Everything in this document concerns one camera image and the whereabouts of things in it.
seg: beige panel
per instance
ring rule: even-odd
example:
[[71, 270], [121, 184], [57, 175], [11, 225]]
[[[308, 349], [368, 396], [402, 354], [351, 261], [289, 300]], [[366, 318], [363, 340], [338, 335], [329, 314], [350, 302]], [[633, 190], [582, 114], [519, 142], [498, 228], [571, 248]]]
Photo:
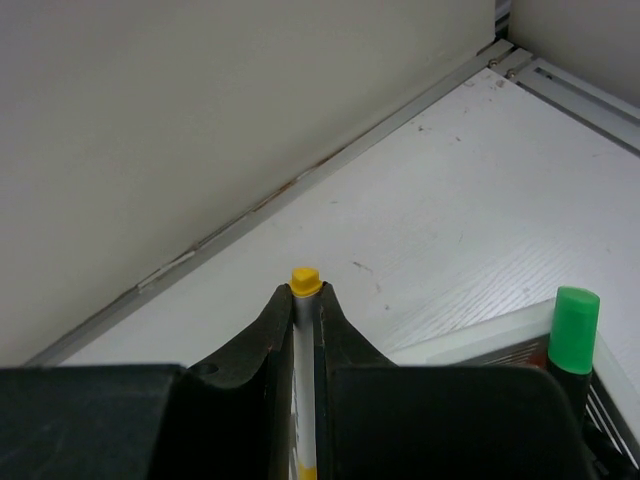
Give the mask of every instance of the beige panel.
[[2, 9], [4, 364], [408, 102], [493, 21], [490, 0]]
[[513, 0], [510, 40], [640, 106], [638, 0]]

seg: white table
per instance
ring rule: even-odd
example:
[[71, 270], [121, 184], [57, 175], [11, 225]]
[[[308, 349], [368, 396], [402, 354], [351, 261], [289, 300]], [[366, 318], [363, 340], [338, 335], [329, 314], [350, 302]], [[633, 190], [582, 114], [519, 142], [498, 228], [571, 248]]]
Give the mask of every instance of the white table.
[[66, 363], [194, 363], [311, 265], [385, 353], [592, 289], [638, 389], [639, 185], [637, 157], [483, 70]]

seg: marker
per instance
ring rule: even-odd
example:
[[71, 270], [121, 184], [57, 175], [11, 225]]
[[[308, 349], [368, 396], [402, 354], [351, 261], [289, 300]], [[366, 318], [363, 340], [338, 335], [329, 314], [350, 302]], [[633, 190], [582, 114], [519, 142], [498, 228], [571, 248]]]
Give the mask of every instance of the marker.
[[313, 322], [320, 318], [322, 282], [317, 270], [296, 268], [289, 283], [294, 296], [293, 396], [299, 480], [316, 480], [316, 408], [313, 375]]
[[547, 371], [566, 393], [582, 425], [593, 371], [600, 297], [581, 288], [560, 287], [551, 324]]

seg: wall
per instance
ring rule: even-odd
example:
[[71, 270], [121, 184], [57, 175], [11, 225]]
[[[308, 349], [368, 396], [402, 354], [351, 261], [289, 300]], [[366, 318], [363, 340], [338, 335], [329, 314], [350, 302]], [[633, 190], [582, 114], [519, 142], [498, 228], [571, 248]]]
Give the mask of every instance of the wall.
[[492, 39], [493, 6], [3, 1], [0, 363], [470, 58]]
[[513, 0], [510, 40], [640, 107], [638, 0]]

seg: green marker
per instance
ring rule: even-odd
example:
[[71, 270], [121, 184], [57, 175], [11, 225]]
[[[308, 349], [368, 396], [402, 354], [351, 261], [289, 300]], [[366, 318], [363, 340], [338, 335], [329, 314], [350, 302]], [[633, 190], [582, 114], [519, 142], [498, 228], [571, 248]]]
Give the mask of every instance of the green marker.
[[560, 287], [551, 325], [547, 371], [563, 388], [582, 425], [593, 371], [600, 297], [581, 288]]

